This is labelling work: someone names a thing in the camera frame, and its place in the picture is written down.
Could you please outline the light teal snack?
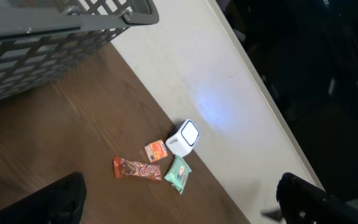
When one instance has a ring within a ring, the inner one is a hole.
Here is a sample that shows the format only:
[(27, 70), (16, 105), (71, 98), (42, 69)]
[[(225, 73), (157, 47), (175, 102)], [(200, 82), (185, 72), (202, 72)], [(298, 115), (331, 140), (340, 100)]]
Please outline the light teal snack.
[(176, 155), (164, 179), (170, 182), (179, 194), (182, 194), (191, 172), (192, 170), (184, 158)]

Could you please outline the red Top chocolate bar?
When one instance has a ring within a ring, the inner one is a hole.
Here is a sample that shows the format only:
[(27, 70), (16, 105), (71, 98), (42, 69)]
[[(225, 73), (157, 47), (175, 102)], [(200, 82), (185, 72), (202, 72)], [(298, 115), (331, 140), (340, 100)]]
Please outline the red Top chocolate bar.
[(116, 179), (125, 176), (135, 176), (159, 182), (162, 180), (162, 173), (159, 165), (129, 161), (118, 156), (112, 157), (112, 164)]

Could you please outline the small orange snack packet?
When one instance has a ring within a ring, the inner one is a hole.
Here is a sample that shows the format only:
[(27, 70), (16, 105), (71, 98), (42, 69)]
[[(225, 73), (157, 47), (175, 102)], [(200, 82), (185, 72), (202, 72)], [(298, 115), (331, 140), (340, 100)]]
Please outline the small orange snack packet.
[(144, 147), (149, 162), (154, 163), (168, 156), (167, 149), (162, 140), (154, 141)]

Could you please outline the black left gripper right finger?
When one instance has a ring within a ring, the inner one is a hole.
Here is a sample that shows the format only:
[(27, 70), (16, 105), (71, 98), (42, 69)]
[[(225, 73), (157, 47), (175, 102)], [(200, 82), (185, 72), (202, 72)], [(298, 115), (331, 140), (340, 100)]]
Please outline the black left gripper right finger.
[(324, 190), (286, 172), (276, 193), (287, 223), (358, 224), (358, 210)]

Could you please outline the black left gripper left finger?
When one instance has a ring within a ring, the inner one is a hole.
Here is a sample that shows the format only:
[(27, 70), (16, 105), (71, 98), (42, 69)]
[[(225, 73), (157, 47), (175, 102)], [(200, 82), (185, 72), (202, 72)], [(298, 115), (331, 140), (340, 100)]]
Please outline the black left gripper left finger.
[(73, 172), (0, 210), (0, 224), (79, 224), (85, 200), (84, 176)]

